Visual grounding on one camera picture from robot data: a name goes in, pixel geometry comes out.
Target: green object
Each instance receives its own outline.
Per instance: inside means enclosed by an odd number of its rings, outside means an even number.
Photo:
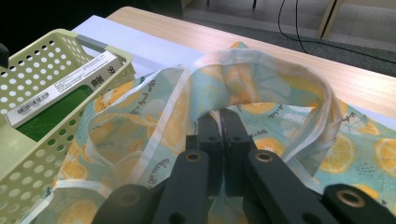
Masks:
[[[39,141],[91,95],[91,93],[93,93],[93,90],[89,86],[80,86],[38,115],[23,123],[17,130],[33,140]]]

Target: lemon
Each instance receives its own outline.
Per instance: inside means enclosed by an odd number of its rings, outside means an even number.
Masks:
[[[379,197],[379,193],[375,189],[372,189],[372,188],[368,187],[367,185],[354,184],[352,186],[357,189],[360,189],[361,191],[363,191],[364,193],[366,193],[368,196],[372,197],[373,199],[377,199]]]
[[[174,110],[166,123],[163,133],[163,145],[178,154],[184,149],[188,130],[187,115],[189,113],[187,93],[182,92],[175,103]]]
[[[368,133],[371,135],[380,135],[380,131],[372,122],[367,122],[364,127],[359,128],[359,131],[361,131],[361,133]]]
[[[242,108],[244,108],[250,114],[258,115],[272,110],[275,106],[275,103],[255,103],[242,105]]]
[[[261,138],[254,141],[258,149],[270,150],[276,153],[279,157],[285,151],[285,147],[274,137]]]
[[[353,142],[346,135],[339,133],[319,168],[327,173],[340,174],[349,168],[355,158]]]
[[[379,167],[396,177],[396,139],[382,138],[375,143],[375,159]]]
[[[134,83],[132,81],[129,81],[129,82],[124,83],[123,85],[117,87],[114,90],[108,91],[105,94],[100,95],[94,101],[94,105],[93,105],[94,111],[96,113],[99,113],[100,111],[106,109],[108,106],[112,105],[114,102],[116,102],[118,99],[120,99],[120,97],[123,94],[125,94],[125,92],[130,90],[133,85],[134,85]]]
[[[56,223],[83,224],[92,223],[98,207],[90,200],[80,200],[67,206],[56,219]]]
[[[60,169],[64,179],[88,179],[90,172],[78,160],[65,161]]]

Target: table surface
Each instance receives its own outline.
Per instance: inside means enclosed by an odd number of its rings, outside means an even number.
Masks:
[[[235,42],[242,41],[251,49],[310,68],[324,77],[336,96],[346,103],[396,118],[395,77],[133,7],[122,7],[107,19],[204,53],[227,49]]]

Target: basket handle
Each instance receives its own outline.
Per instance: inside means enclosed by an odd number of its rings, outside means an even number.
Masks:
[[[6,46],[0,43],[0,66],[8,68],[9,51]]]
[[[80,45],[85,46],[85,47],[90,48],[90,49],[94,49],[94,50],[96,50],[98,52],[101,52],[101,53],[105,52],[106,51],[106,47],[108,46],[105,43],[102,43],[100,41],[94,40],[94,39],[89,38],[89,37],[87,37],[85,35],[77,35],[76,36],[76,40],[77,40],[77,42]]]

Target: basket hole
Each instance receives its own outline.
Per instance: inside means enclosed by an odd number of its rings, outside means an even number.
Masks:
[[[23,168],[29,169],[29,168],[31,168],[34,164],[35,164],[35,163],[34,163],[33,161],[26,161],[26,162],[23,164]]]
[[[33,178],[31,176],[26,176],[23,180],[22,180],[22,184],[23,185],[28,185],[30,183],[32,183]]]
[[[59,146],[56,148],[56,150],[57,150],[57,151],[63,151],[63,150],[64,150],[64,145],[59,145]]]
[[[36,195],[35,197],[32,198],[32,203],[37,202],[37,200],[40,199],[40,195]]]
[[[56,143],[56,140],[55,139],[50,139],[49,141],[48,141],[48,145],[51,147],[51,146],[53,146],[53,145],[55,145],[55,143]]]
[[[62,163],[64,163],[64,161],[58,160],[58,161],[55,162],[55,166],[56,167],[60,167],[62,165]]]
[[[38,189],[43,185],[43,181],[41,180],[37,180],[34,184],[33,184],[33,188]]]
[[[18,196],[18,194],[21,193],[20,189],[13,189],[9,192],[8,196],[11,198],[15,198],[16,196]]]
[[[74,139],[74,135],[69,135],[69,136],[67,136],[67,141],[72,141]]]
[[[70,120],[69,125],[70,126],[75,126],[77,121],[75,119]]]
[[[8,212],[9,212],[9,213],[14,213],[14,212],[18,211],[19,208],[20,208],[20,205],[19,205],[19,204],[17,204],[17,203],[12,204],[12,205],[8,208]]]
[[[44,177],[50,177],[53,175],[53,171],[52,170],[48,170],[46,171],[46,173],[44,173]]]
[[[46,155],[46,151],[45,151],[44,149],[39,149],[39,150],[35,153],[35,155],[36,155],[38,158],[41,158],[41,157],[43,157],[43,156]]]
[[[31,192],[24,192],[24,193],[21,195],[21,199],[22,199],[22,200],[28,200],[31,196],[32,196],[32,193],[31,193]]]
[[[19,179],[21,177],[21,173],[14,173],[14,174],[12,174],[10,177],[9,177],[9,179],[10,180],[12,180],[12,181],[15,181],[15,180],[17,180],[17,179]]]
[[[7,202],[0,201],[0,210],[3,210],[5,207],[7,207]]]
[[[52,162],[52,161],[55,161],[55,156],[54,156],[54,155],[49,155],[49,156],[46,158],[46,162]]]
[[[36,174],[39,174],[39,173],[43,172],[43,170],[44,170],[44,166],[43,166],[43,165],[38,165],[38,166],[35,168],[35,173],[36,173]]]
[[[8,189],[7,185],[2,185],[2,186],[0,186],[0,194],[6,192],[7,189]]]
[[[58,134],[59,134],[59,135],[65,135],[65,134],[66,134],[66,129],[61,129],[61,130],[58,132]]]

